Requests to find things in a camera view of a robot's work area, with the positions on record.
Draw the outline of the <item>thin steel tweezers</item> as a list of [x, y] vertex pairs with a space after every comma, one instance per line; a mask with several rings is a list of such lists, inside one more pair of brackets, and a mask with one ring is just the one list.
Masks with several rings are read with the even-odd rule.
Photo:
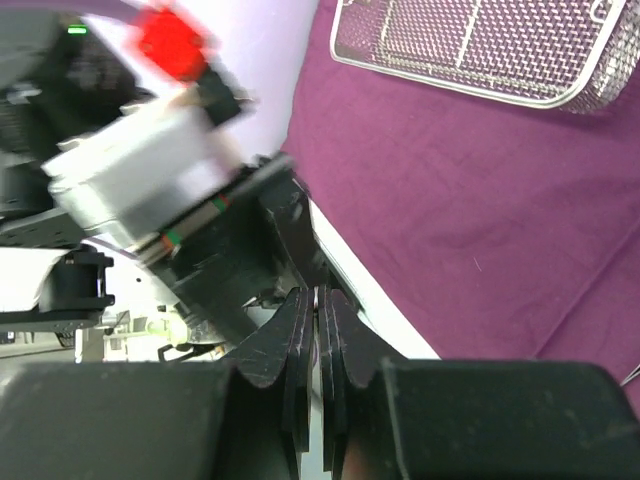
[[638, 364], [620, 383], [622, 387], [628, 385], [640, 376], [640, 364]]

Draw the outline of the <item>wire mesh instrument tray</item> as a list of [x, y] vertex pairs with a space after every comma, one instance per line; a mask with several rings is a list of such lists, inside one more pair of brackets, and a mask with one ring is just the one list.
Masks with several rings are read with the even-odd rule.
[[334, 60], [479, 98], [586, 114], [639, 61], [636, 1], [340, 1]]

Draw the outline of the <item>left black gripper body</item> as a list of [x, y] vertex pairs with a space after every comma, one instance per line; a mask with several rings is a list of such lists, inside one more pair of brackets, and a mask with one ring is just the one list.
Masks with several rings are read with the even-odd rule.
[[360, 304], [320, 245], [308, 191], [287, 154], [243, 167], [141, 246], [139, 259], [177, 297], [188, 326], [208, 323], [232, 345], [257, 328], [249, 305], [277, 308], [296, 287], [328, 285]]

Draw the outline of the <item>purple cloth wrap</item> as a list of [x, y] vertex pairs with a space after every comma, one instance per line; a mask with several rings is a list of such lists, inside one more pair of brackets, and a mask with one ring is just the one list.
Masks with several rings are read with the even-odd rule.
[[639, 363], [639, 84], [530, 112], [332, 60], [321, 2], [285, 147], [442, 357]]

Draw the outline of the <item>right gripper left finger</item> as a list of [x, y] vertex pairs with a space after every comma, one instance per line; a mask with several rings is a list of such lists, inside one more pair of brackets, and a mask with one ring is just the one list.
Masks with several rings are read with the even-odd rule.
[[5, 479], [296, 479], [309, 447], [313, 294], [224, 358], [32, 363], [1, 377]]

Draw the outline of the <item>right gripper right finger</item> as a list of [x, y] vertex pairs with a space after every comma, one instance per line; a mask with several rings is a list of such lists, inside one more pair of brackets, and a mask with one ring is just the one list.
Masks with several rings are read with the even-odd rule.
[[422, 360], [317, 292], [323, 466], [335, 479], [635, 479], [639, 421], [599, 366]]

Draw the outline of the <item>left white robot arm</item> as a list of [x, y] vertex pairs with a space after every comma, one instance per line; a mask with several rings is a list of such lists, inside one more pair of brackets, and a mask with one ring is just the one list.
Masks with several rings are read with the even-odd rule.
[[226, 134], [252, 100], [207, 58], [198, 24], [167, 7], [135, 15], [133, 49], [177, 83], [156, 97], [78, 23], [62, 7], [1, 14], [1, 244], [55, 253], [3, 330], [97, 325], [116, 304], [113, 262], [89, 245], [102, 235], [188, 325], [233, 344], [255, 331], [249, 308], [343, 286], [293, 159], [248, 161]]

